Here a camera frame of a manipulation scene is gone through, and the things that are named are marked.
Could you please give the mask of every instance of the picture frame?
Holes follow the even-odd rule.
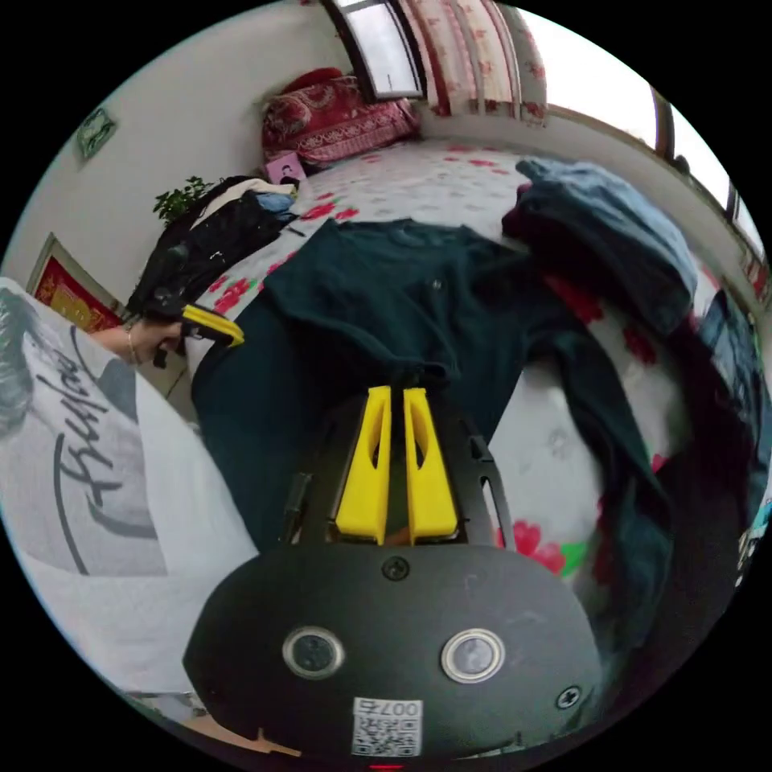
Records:
[[[93,158],[102,146],[115,134],[118,128],[117,122],[110,117],[107,108],[98,107],[76,132],[76,140],[83,160]]]
[[[26,289],[33,298],[88,333],[120,325],[130,316],[73,260],[53,233],[43,245]]]
[[[268,174],[268,179],[274,185],[280,185],[281,181],[287,177],[299,182],[306,179],[306,172],[303,170],[297,153],[287,153],[266,163],[265,171]]]

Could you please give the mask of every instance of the floral curtain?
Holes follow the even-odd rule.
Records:
[[[504,115],[544,126],[544,65],[516,8],[493,0],[399,0],[438,116]]]

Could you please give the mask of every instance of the window sill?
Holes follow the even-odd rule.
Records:
[[[691,192],[693,192],[703,203],[707,204],[713,210],[713,213],[721,219],[721,222],[727,229],[727,232],[734,237],[737,242],[737,246],[742,249],[750,248],[754,254],[755,250],[749,245],[748,240],[743,235],[742,231],[737,228],[734,223],[729,222],[726,215],[726,210],[716,201],[716,199],[702,186],[700,181],[694,177],[686,179],[678,170],[674,169],[662,156],[657,155],[654,148],[649,147],[645,142],[633,137],[632,134],[628,134],[621,129],[617,129],[616,126],[599,121],[597,118],[593,118],[590,115],[584,113],[577,113],[575,110],[569,108],[560,107],[559,105],[550,105],[548,107],[548,116],[558,116],[565,118],[569,121],[575,121],[576,123],[582,123],[595,131],[607,134],[615,139],[624,142],[626,145],[640,150],[643,153],[647,153],[652,159],[654,159],[663,169],[667,169],[674,177],[685,185]]]

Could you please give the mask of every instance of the window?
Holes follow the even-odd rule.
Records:
[[[549,104],[597,118],[654,148],[657,114],[649,84],[587,38],[519,11],[544,61]]]
[[[758,235],[756,224],[753,218],[750,216],[745,202],[737,197],[737,213],[734,216],[734,224],[743,232],[745,238],[748,239],[756,254],[761,257],[765,254],[764,244],[762,238]]]
[[[400,7],[388,0],[322,0],[368,102],[425,95],[421,57]]]
[[[729,175],[694,126],[672,105],[671,109],[674,156],[682,155],[686,158],[692,177],[710,193],[722,209],[726,209],[729,202]]]

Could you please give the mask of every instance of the dark green shirt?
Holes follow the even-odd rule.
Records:
[[[643,641],[667,576],[670,505],[613,364],[527,251],[469,228],[330,220],[266,278],[239,324],[245,344],[203,364],[194,401],[260,550],[280,538],[308,433],[341,400],[382,384],[442,388],[490,441],[524,366],[556,359],[605,475],[618,643]]]

